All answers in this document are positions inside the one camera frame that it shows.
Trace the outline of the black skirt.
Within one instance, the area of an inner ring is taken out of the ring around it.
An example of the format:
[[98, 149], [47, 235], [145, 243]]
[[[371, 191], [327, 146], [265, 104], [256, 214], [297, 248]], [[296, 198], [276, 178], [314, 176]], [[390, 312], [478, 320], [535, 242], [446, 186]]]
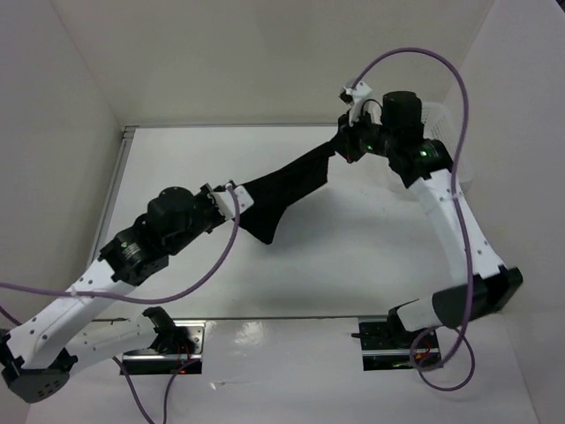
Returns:
[[253, 205], [241, 214], [239, 227], [258, 241], [272, 244], [286, 209], [328, 182], [328, 162], [333, 155], [334, 144], [328, 141], [280, 170], [243, 183]]

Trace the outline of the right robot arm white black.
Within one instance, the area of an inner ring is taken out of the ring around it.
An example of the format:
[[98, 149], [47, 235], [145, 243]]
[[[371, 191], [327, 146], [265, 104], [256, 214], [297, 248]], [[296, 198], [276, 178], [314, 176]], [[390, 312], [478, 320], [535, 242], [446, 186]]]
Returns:
[[448, 261], [450, 286], [389, 310], [385, 334], [405, 347], [424, 329], [462, 329], [500, 312], [523, 283], [487, 241], [456, 177], [455, 132], [443, 107], [409, 91], [373, 98], [360, 83], [340, 94], [348, 111], [338, 120], [335, 141], [350, 163], [363, 155], [388, 161], [397, 179], [420, 204]]

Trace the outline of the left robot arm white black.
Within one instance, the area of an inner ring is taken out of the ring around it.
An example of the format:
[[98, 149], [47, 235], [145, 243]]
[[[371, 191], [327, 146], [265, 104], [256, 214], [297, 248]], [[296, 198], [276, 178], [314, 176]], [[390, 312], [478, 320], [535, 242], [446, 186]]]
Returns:
[[126, 301], [149, 277], [165, 269], [200, 234], [238, 219], [233, 185], [197, 194], [169, 187], [147, 205], [147, 212], [120, 231], [85, 273], [40, 313], [1, 337], [2, 377], [28, 404], [57, 393], [72, 375], [121, 352], [152, 349], [163, 353], [187, 344], [185, 331], [158, 300], [120, 329], [101, 333], [85, 327], [113, 301]]

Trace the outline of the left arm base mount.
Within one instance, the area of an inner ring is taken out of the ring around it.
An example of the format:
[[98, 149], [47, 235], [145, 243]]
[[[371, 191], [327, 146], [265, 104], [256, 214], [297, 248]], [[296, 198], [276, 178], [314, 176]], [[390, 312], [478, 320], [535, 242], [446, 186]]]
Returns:
[[130, 375], [201, 374], [206, 322], [177, 319], [174, 323], [186, 339], [164, 351], [147, 348], [124, 353], [121, 362]]

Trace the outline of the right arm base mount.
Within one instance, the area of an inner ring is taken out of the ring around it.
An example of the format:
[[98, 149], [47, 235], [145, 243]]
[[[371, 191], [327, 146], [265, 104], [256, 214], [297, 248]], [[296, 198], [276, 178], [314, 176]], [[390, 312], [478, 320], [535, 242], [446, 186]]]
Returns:
[[[388, 371], [411, 369], [411, 345], [422, 330], [405, 332], [394, 329], [386, 316], [362, 317], [350, 336], [359, 341], [363, 370]], [[439, 341], [434, 332], [422, 338], [413, 355], [426, 366], [441, 360]]]

